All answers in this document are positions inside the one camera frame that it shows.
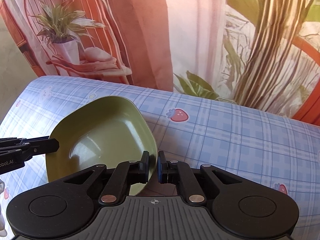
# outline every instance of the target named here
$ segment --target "fabric backdrop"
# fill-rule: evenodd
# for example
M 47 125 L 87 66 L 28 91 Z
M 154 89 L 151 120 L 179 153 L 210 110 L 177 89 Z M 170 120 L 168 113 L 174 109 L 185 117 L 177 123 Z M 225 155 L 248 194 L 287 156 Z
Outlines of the fabric backdrop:
M 70 2 L 68 12 L 83 11 L 103 27 L 84 28 L 77 42 L 50 42 L 35 16 L 45 16 L 43 4 L 52 10 Z M 6 27 L 38 76 L 175 91 L 320 125 L 320 0 L 0 3 Z

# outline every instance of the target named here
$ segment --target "green bowl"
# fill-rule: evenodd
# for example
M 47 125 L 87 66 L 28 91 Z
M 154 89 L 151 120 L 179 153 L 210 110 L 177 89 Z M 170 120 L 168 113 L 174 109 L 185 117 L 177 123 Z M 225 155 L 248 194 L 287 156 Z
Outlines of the green bowl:
M 49 182 L 100 163 L 115 168 L 140 160 L 143 151 L 150 153 L 149 178 L 156 169 L 155 138 L 138 108 L 123 97 L 99 98 L 79 108 L 59 122 L 50 138 L 57 139 L 60 148 L 46 154 Z M 145 186 L 132 185 L 130 195 Z

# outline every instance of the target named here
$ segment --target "strawberry print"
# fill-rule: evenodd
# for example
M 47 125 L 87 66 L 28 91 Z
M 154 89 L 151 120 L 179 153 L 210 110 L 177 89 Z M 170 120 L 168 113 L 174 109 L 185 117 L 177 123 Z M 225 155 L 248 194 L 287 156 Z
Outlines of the strawberry print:
M 5 190 L 4 190 L 4 199 L 8 199 L 8 197 L 9 197 L 9 188 L 5 188 Z
M 280 183 L 275 184 L 275 187 L 273 189 L 278 190 L 286 195 L 288 194 L 287 189 L 286 189 L 285 185 L 283 185 L 283 184 L 280 184 Z
M 180 108 L 170 109 L 167 112 L 167 117 L 174 122 L 184 122 L 189 119 L 188 114 Z

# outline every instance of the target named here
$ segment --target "table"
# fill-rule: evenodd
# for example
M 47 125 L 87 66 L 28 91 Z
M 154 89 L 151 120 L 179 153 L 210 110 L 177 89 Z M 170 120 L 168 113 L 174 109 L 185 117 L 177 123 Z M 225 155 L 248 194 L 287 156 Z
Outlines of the table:
M 0 125 L 0 138 L 50 135 L 68 114 L 109 95 L 130 99 L 140 110 L 169 160 L 193 168 L 210 163 L 287 193 L 298 204 L 295 240 L 320 237 L 320 129 L 234 104 L 166 91 L 83 78 L 43 76 L 31 82 Z M 44 156 L 0 175 L 2 214 L 17 194 L 47 183 Z M 154 180 L 142 194 L 174 194 Z M 6 221 L 5 229 L 13 237 Z

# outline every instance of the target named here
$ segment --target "crosshair marking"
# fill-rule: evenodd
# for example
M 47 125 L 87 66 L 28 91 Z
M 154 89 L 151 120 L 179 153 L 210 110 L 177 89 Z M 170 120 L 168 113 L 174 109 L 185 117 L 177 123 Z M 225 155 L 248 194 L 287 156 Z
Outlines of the crosshair marking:
M 156 199 L 153 199 L 153 200 L 151 200 L 151 201 L 149 201 L 149 202 L 151 202 L 153 205 L 155 205 L 155 204 L 158 204 L 158 203 L 161 202 L 161 201 L 156 200 Z

